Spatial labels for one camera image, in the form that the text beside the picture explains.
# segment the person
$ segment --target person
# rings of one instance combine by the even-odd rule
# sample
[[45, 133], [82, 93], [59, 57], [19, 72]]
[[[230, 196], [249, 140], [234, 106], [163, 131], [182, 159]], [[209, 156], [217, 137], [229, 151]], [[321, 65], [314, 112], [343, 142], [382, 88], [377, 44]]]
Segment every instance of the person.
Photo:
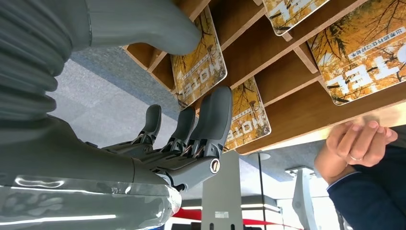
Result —
[[406, 149], [376, 121], [332, 129], [315, 159], [337, 211], [354, 230], [406, 230]]

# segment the metal stand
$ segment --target metal stand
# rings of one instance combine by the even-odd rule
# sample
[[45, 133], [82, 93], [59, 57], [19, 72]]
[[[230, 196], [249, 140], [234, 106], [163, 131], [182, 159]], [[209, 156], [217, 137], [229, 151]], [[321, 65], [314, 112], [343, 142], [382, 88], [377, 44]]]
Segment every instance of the metal stand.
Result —
[[287, 170], [286, 172], [297, 176], [292, 206], [299, 217], [300, 223], [305, 230], [317, 230], [309, 189], [309, 180], [314, 175], [314, 171], [306, 167], [299, 167]]
[[203, 183], [202, 230], [243, 230], [238, 153], [221, 157], [220, 171]]

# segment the robotic hand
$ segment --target robotic hand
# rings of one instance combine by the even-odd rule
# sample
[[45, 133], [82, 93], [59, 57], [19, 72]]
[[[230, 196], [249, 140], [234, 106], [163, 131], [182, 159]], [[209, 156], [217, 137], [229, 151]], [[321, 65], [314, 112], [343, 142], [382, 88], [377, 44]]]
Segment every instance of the robotic hand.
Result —
[[138, 159], [178, 191], [187, 190], [220, 170], [220, 155], [231, 125], [231, 99], [228, 87], [206, 96], [193, 132], [195, 110], [188, 107], [181, 111], [175, 132], [158, 150], [152, 150], [152, 144], [160, 128], [160, 107], [152, 105], [135, 140], [103, 149]]
[[194, 111], [183, 111], [159, 150], [156, 105], [138, 138], [104, 149], [46, 114], [56, 103], [45, 93], [73, 50], [144, 42], [192, 52], [200, 31], [171, 1], [3, 0], [0, 22], [1, 229], [149, 229], [179, 209], [180, 190], [218, 172], [229, 88], [204, 99], [191, 134]]

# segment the wooden shelf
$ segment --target wooden shelf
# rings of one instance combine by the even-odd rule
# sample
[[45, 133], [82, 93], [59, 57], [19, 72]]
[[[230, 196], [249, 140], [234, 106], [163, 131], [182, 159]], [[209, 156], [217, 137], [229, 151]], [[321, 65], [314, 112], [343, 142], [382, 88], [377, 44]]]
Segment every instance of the wooden shelf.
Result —
[[320, 78], [320, 73], [311, 73], [294, 52], [288, 53], [274, 65], [255, 75], [264, 106], [279, 101]]
[[257, 6], [251, 0], [223, 0], [218, 3], [212, 15], [221, 50], [225, 50], [264, 14], [264, 6]]
[[405, 91], [406, 84], [398, 84], [346, 105], [337, 106], [332, 103], [323, 87], [315, 82], [267, 106], [265, 110], [272, 127], [271, 134], [237, 148], [237, 152], [250, 154], [375, 110], [406, 102]]
[[[308, 39], [367, 0], [330, 0], [284, 36], [275, 35], [262, 0], [173, 1], [192, 21], [209, 5], [228, 71], [228, 76], [219, 85], [234, 89], [251, 77], [257, 81], [272, 133], [238, 148], [240, 154], [297, 137], [308, 139], [309, 133], [327, 132], [336, 123], [406, 100], [403, 93], [406, 84], [400, 84], [336, 106], [307, 45]], [[132, 44], [123, 49], [174, 93], [167, 53], [147, 44]], [[197, 111], [202, 98], [193, 104]]]

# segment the wedding ring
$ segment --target wedding ring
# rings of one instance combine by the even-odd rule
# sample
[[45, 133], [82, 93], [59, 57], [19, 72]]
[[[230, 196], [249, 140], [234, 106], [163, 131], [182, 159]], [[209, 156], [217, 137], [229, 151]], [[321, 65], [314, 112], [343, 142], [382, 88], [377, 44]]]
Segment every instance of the wedding ring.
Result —
[[349, 155], [350, 155], [351, 159], [353, 159], [354, 161], [361, 161], [363, 159], [363, 158], [357, 159], [357, 158], [353, 157], [351, 154], [349, 154]]

